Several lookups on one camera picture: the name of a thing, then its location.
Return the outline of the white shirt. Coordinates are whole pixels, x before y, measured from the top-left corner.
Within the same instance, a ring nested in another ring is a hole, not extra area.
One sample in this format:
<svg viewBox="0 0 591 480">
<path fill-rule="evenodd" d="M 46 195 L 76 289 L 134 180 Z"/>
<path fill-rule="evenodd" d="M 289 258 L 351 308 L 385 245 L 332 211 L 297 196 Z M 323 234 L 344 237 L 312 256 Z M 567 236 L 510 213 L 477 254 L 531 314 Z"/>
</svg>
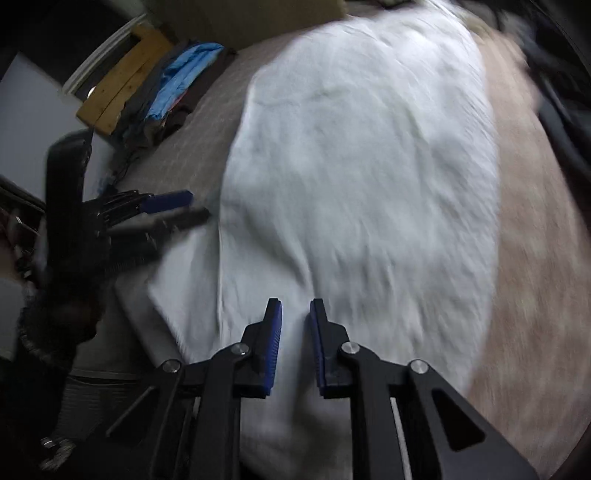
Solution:
<svg viewBox="0 0 591 480">
<path fill-rule="evenodd" d="M 315 298 L 381 358 L 468 388 L 495 292 L 495 136 L 479 48 L 442 1 L 304 33 L 253 76 L 215 220 L 148 295 L 191 363 L 283 304 L 273 391 L 242 406 L 254 471 L 351 474 L 349 409 L 315 388 Z"/>
</svg>

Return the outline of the dark navy clothes pile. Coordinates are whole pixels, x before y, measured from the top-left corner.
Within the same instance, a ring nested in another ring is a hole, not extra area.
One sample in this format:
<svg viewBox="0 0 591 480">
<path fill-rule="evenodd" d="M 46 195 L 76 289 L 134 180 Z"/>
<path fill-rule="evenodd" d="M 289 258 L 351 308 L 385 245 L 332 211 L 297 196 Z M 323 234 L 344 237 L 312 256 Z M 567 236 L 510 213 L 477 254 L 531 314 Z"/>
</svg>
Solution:
<svg viewBox="0 0 591 480">
<path fill-rule="evenodd" d="M 525 23 L 521 49 L 541 94 L 539 120 L 558 160 L 590 180 L 590 3 L 490 1 L 497 28 L 505 12 Z"/>
</svg>

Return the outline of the pink plaid bed sheet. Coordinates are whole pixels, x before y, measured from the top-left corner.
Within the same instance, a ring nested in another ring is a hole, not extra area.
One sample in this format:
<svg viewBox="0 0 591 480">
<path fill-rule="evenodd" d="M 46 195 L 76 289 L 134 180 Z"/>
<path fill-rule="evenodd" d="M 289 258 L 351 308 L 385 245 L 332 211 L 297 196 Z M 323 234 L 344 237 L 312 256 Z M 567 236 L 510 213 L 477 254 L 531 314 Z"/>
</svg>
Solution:
<svg viewBox="0 0 591 480">
<path fill-rule="evenodd" d="M 590 233 L 538 119 L 539 95 L 520 45 L 451 7 L 480 51 L 499 175 L 491 317 L 471 382 L 460 392 L 545 478 L 590 420 Z M 128 174 L 128 188 L 190 189 L 213 216 L 177 236 L 160 261 L 109 285 L 93 355 L 101 370 L 121 377 L 132 361 L 185 360 L 149 298 L 149 283 L 174 246 L 214 222 L 253 76 L 291 41 L 325 25 L 240 51 L 180 131 Z"/>
</svg>

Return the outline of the blue folded cloth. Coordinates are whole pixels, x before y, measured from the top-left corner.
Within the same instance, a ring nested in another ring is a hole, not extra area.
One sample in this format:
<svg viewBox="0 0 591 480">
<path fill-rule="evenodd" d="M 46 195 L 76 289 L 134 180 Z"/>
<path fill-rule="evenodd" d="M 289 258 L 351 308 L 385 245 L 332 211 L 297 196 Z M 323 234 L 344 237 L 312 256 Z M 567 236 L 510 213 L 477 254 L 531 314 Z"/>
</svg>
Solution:
<svg viewBox="0 0 591 480">
<path fill-rule="evenodd" d="M 163 70 L 145 121 L 162 120 L 204 70 L 211 66 L 224 47 L 215 42 L 193 43 L 182 50 Z"/>
</svg>

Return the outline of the pine wooden plank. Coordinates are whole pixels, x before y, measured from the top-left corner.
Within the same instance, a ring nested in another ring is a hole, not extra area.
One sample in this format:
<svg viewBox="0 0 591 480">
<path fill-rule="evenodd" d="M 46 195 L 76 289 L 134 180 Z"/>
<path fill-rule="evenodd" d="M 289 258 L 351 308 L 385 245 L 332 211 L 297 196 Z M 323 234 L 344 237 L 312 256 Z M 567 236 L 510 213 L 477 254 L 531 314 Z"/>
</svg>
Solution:
<svg viewBox="0 0 591 480">
<path fill-rule="evenodd" d="M 104 136 L 114 131 L 125 103 L 173 47 L 158 29 L 140 24 L 131 33 L 139 42 L 103 77 L 76 113 L 80 121 Z"/>
</svg>

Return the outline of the tan wooden board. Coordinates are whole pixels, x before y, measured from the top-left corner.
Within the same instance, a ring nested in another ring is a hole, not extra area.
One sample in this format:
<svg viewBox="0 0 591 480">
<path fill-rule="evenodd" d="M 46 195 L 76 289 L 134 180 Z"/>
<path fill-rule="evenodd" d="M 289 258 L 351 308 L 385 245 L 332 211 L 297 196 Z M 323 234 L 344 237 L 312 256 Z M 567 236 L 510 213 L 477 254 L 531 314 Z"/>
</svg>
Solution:
<svg viewBox="0 0 591 480">
<path fill-rule="evenodd" d="M 346 16 L 338 0 L 154 0 L 149 14 L 179 40 L 221 43 L 240 50 Z"/>
</svg>

